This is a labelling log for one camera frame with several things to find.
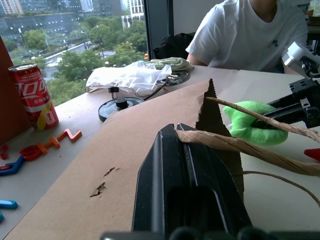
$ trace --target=black bag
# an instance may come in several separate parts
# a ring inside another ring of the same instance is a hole
[[[167,58],[183,58],[187,59],[188,53],[186,48],[194,39],[195,32],[193,33],[180,33],[178,35],[166,36],[161,43],[160,47],[153,49],[153,53],[156,59],[167,59]]]

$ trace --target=person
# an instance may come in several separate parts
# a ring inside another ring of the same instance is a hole
[[[274,72],[293,42],[307,42],[304,12],[289,2],[225,0],[217,4],[186,49],[187,59],[192,65]],[[296,73],[283,66],[285,73]]]

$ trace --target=plastic bag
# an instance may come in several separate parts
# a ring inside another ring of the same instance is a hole
[[[95,69],[86,82],[90,89],[118,87],[126,93],[150,95],[157,89],[157,81],[172,73],[170,65],[157,70],[154,64],[137,61],[125,67],[100,67]]]

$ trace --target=red soda can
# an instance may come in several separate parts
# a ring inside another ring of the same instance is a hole
[[[37,64],[12,66],[8,70],[34,129],[50,129],[57,125],[59,119]]]

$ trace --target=green stuffed toy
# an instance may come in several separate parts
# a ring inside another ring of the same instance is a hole
[[[273,106],[258,101],[242,101],[236,104],[261,115],[275,109]],[[254,116],[250,116],[229,106],[226,106],[223,112],[231,119],[232,129],[230,130],[230,134],[233,137],[247,140],[259,146],[278,145],[288,138],[288,132],[282,129],[260,129],[252,127],[251,124],[257,120]]]

